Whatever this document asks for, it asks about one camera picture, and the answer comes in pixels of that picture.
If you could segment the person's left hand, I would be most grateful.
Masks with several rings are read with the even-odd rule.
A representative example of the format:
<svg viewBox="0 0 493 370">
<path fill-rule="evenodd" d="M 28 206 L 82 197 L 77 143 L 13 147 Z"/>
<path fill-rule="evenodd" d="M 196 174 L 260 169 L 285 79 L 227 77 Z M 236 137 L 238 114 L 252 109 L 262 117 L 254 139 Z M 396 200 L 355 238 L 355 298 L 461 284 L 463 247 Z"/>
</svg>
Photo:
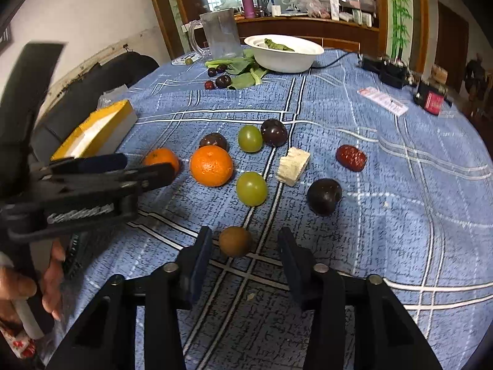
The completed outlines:
<svg viewBox="0 0 493 370">
<path fill-rule="evenodd" d="M 63 281 L 62 264 L 65 261 L 65 249 L 58 239 L 53 241 L 51 258 L 47 270 L 42 274 L 40 285 L 43 293 L 43 308 L 60 322 L 62 317 L 62 295 L 60 286 Z M 17 299 L 27 299 L 35 295 L 35 281 L 16 273 L 12 268 L 1 267 L 1 322 L 9 328 L 20 325 L 21 321 L 13 306 Z"/>
</svg>

